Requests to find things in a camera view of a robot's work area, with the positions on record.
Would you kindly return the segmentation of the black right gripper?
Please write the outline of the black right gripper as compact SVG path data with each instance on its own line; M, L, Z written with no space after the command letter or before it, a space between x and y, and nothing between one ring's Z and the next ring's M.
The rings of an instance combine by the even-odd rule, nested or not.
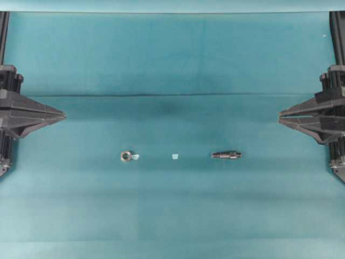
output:
M332 65L320 76L322 91L279 113L278 122L328 145L330 167L344 172L344 66ZM311 115L315 117L293 117Z

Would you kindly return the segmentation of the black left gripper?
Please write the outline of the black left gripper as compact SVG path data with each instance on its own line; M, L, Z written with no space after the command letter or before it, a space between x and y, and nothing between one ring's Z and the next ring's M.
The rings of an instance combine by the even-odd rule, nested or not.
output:
M13 65L1 65L1 109L44 113L57 117L38 120L15 117L1 119L1 177L12 165L14 138L24 138L33 131L66 119L62 111L19 94L23 81L24 77L17 74Z

